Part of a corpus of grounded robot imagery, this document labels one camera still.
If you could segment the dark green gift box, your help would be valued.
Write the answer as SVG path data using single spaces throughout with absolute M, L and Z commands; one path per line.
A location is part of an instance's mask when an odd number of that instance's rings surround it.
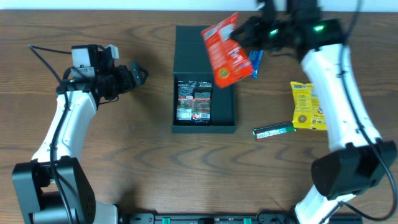
M 231 134 L 236 130 L 235 89 L 216 85 L 201 36 L 204 29 L 176 27 L 173 133 Z

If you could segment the Haribo gummy candy bag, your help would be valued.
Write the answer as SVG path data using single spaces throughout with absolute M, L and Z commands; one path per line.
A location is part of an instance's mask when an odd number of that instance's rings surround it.
M 180 125 L 211 124 L 211 82 L 178 81 L 176 122 Z

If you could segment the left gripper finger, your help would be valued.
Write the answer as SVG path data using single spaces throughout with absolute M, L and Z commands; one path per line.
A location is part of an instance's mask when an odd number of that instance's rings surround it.
M 147 71 L 147 69 L 145 69 L 144 67 L 138 66 L 138 72 L 139 72 L 140 81 L 145 82 L 149 76 L 149 72 Z
M 141 86 L 141 85 L 145 84 L 145 82 L 142 82 L 139 79 L 138 66 L 140 66 L 140 65 L 137 62 L 132 61 L 132 62 L 129 63 L 129 66 L 130 66 L 130 69 L 131 69 L 131 73 L 132 73 L 132 76 L 133 76 L 133 79 L 134 79 L 135 86 L 138 87 L 138 86 Z

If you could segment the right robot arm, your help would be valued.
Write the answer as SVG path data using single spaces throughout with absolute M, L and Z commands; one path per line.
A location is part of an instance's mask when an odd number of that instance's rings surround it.
M 397 186 L 390 166 L 397 146 L 384 141 L 365 109 L 351 66 L 348 39 L 338 19 L 324 19 L 316 1 L 289 1 L 280 20 L 273 1 L 258 2 L 259 15 L 235 29 L 231 38 L 242 47 L 294 57 L 314 85 L 325 116 L 330 153 L 311 166 L 313 186 L 296 204 L 286 223 L 327 223 L 350 200 L 383 178 Z

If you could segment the yellow snack bag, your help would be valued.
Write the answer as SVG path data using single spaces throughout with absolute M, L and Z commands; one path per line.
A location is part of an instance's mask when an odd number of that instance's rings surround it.
M 315 85 L 290 82 L 290 86 L 295 105 L 292 118 L 294 128 L 326 131 L 327 125 Z

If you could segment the blue cookie packet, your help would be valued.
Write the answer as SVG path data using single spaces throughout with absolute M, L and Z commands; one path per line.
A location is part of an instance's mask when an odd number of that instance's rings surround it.
M 251 74 L 251 76 L 255 79 L 258 78 L 259 66 L 261 64 L 263 54 L 263 50 L 251 50 L 249 52 L 249 59 L 251 60 L 253 67 L 253 73 Z

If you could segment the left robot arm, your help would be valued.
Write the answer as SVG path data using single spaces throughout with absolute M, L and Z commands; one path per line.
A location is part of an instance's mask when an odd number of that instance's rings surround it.
M 137 62 L 116 65 L 114 45 L 74 45 L 72 65 L 57 73 L 57 108 L 47 135 L 29 162 L 18 163 L 12 182 L 25 223 L 118 223 L 119 210 L 96 200 L 80 165 L 86 133 L 100 105 L 145 84 Z

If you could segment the red snack bag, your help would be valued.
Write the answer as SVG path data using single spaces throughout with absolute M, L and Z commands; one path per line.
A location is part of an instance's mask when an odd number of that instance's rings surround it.
M 231 38 L 239 14 L 235 12 L 225 20 L 201 31 L 215 84 L 219 88 L 230 86 L 250 76 L 254 69 L 243 48 Z

